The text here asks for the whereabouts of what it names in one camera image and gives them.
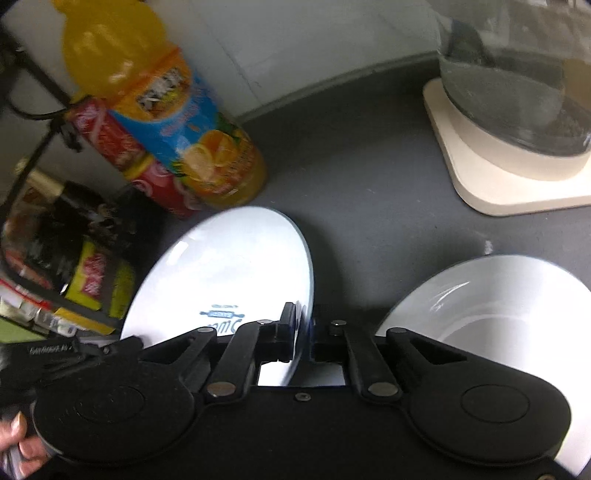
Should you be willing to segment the person's left hand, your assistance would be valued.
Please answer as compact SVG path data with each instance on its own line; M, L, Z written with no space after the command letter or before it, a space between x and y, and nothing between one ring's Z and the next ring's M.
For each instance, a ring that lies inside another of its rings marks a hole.
M26 416L18 411L1 420L1 461L7 457L14 479L25 479L45 465L50 455L38 435L28 434Z

